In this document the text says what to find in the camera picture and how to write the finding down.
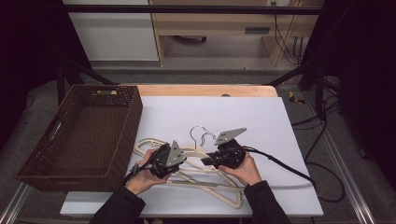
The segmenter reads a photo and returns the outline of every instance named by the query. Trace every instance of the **person's left hand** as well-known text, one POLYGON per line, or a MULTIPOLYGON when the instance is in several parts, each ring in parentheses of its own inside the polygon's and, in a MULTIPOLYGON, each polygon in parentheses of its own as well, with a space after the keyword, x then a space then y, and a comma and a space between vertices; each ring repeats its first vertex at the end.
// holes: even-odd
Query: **person's left hand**
MULTIPOLYGON (((145 157, 142 161, 138 161, 137 164, 144 164, 149 160, 151 155, 156 151, 156 149, 149 149, 146 152, 145 157)), ((163 179, 158 178, 153 175, 149 170, 142 170, 136 176, 132 177, 125 185, 125 188, 130 190, 135 195, 143 193, 144 191, 150 189, 154 185, 164 184, 170 175, 165 176, 163 179)))

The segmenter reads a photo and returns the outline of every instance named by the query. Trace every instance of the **hand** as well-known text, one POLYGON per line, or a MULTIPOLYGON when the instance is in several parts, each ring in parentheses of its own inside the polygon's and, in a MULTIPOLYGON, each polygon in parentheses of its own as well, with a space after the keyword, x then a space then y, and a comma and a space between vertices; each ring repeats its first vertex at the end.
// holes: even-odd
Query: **hand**
MULTIPOLYGON (((146 152, 145 157, 142 161, 138 161, 137 164, 144 164, 149 160, 151 155, 156 151, 156 149, 149 149, 146 152)), ((149 170, 142 170, 136 176, 132 177, 125 185, 125 187, 130 190, 135 195, 143 193, 144 191, 150 189, 154 185, 164 184, 170 175, 167 175, 163 179, 158 178, 153 175, 149 170)))
POLYGON ((219 169, 227 175, 235 176, 245 186, 252 186, 262 181, 256 162, 254 162, 254 159, 248 152, 244 161, 238 168, 232 169, 230 167, 220 165, 219 169))

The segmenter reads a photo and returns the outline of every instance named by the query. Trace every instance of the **black curtain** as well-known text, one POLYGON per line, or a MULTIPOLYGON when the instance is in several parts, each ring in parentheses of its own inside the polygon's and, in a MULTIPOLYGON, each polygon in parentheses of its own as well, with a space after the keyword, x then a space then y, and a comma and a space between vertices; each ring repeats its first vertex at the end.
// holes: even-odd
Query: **black curtain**
MULTIPOLYGON (((60 62, 73 59, 91 68, 68 13, 40 7, 45 4, 63 1, 0 2, 0 147, 26 107, 28 91, 55 79, 60 62)), ((82 83, 78 71, 70 69, 66 77, 82 83)))
MULTIPOLYGON (((326 7, 347 6, 327 0, 326 7)), ((343 13, 319 16, 304 54, 309 61, 343 13)), ((326 76, 340 79, 340 103, 369 158, 396 188, 396 1, 357 0, 323 51, 326 76)))

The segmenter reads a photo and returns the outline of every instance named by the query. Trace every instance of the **black sleeve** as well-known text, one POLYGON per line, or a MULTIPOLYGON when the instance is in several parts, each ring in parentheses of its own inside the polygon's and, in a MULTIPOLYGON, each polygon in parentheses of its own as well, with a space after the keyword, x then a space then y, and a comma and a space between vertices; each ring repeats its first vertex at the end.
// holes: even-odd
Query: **black sleeve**
POLYGON ((253 211, 254 224, 290 223, 266 181, 259 182, 253 186, 247 186, 244 192, 253 211))
POLYGON ((132 224, 145 202, 122 186, 114 192, 91 219, 91 224, 132 224))

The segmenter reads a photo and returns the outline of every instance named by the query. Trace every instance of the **metal hanger hook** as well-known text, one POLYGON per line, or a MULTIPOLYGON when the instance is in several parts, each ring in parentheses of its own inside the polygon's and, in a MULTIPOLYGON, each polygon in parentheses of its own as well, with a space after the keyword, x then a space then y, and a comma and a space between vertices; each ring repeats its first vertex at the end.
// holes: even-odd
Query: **metal hanger hook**
POLYGON ((205 127, 203 127, 203 126, 195 126, 195 127, 192 127, 191 130, 190 130, 190 137, 192 138, 192 140, 194 140, 194 143, 195 143, 195 150, 197 149, 197 141, 195 140, 194 137, 192 137, 192 130, 194 130, 195 128, 202 128, 202 129, 204 129, 204 131, 205 131, 205 133, 201 135, 201 145, 200 145, 200 146, 202 146, 202 145, 204 144, 204 142, 205 142, 205 135, 206 135, 206 134, 212 135, 213 140, 216 140, 216 136, 215 136, 212 132, 208 131, 205 127))

